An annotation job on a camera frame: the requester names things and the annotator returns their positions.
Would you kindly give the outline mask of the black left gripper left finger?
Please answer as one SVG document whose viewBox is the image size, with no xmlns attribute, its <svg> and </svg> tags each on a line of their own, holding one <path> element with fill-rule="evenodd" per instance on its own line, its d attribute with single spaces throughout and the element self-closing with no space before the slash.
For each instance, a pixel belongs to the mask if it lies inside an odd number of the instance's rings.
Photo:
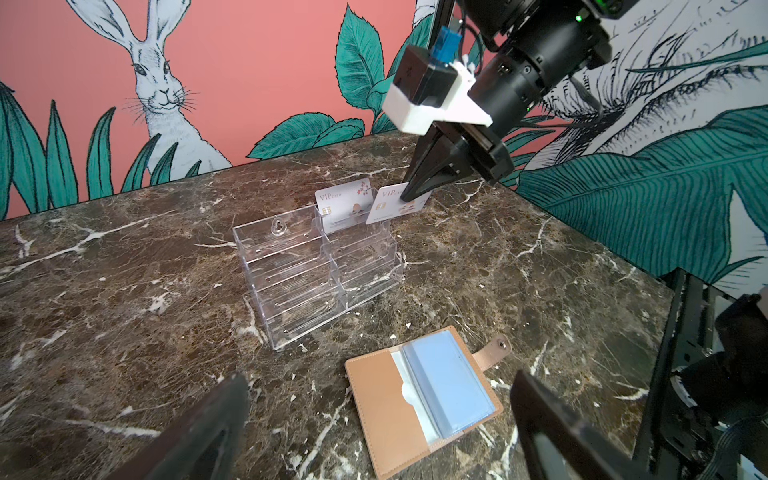
<svg viewBox="0 0 768 480">
<path fill-rule="evenodd" d="M 247 381 L 235 374 L 108 477 L 230 479 L 248 412 Z"/>
</svg>

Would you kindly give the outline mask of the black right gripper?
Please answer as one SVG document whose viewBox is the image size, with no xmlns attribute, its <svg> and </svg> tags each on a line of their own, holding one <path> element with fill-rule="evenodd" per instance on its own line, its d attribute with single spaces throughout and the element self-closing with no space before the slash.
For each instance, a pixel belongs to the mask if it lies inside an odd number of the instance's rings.
<svg viewBox="0 0 768 480">
<path fill-rule="evenodd" d="M 504 137 L 552 89 L 549 77 L 560 81 L 566 75 L 560 67 L 544 67 L 543 60 L 529 55 L 517 42 L 505 42 L 469 91 L 469 97 L 491 116 L 492 124 L 433 123 L 416 143 L 400 199 L 414 201 L 473 173 L 491 184 L 512 173 Z"/>
</svg>

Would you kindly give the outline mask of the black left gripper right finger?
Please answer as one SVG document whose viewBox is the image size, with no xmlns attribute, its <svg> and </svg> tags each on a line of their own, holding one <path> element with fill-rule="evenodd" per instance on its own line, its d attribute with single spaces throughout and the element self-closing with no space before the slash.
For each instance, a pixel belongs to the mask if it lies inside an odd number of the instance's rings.
<svg viewBox="0 0 768 480">
<path fill-rule="evenodd" d="M 516 373 L 510 405 L 532 479 L 650 479 L 589 422 L 534 376 Z"/>
</svg>

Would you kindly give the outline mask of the white pink credit card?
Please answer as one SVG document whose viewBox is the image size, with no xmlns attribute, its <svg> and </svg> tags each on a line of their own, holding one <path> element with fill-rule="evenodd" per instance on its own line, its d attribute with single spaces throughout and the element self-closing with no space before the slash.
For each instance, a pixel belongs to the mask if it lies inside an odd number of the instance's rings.
<svg viewBox="0 0 768 480">
<path fill-rule="evenodd" d="M 349 228 L 365 220 L 374 200 L 369 178 L 324 188 L 315 192 L 317 208 L 326 234 Z"/>
<path fill-rule="evenodd" d="M 370 225 L 422 210 L 431 193 L 424 193 L 416 199 L 406 202 L 401 200 L 400 197 L 407 185 L 408 183 L 400 183 L 382 187 L 374 199 L 365 223 Z"/>
</svg>

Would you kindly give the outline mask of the clear acrylic organizer box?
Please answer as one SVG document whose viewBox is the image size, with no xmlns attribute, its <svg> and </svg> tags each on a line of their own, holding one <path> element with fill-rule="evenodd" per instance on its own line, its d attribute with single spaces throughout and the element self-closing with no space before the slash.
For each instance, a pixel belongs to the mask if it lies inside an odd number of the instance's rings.
<svg viewBox="0 0 768 480">
<path fill-rule="evenodd" d="M 404 261 L 387 221 L 367 211 L 335 223 L 306 206 L 233 229 L 246 284 L 279 350 L 396 287 Z"/>
</svg>

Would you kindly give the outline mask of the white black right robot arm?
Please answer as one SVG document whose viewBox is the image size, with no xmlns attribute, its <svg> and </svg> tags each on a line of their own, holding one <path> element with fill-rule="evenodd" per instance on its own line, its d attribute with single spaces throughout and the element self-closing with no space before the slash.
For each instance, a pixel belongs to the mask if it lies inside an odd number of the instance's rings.
<svg viewBox="0 0 768 480">
<path fill-rule="evenodd" d="M 383 103 L 418 136 L 404 202 L 474 172 L 493 184 L 515 169 L 504 138 L 563 79 L 611 58 L 604 19 L 632 1 L 462 1 L 457 32 L 406 47 Z"/>
</svg>

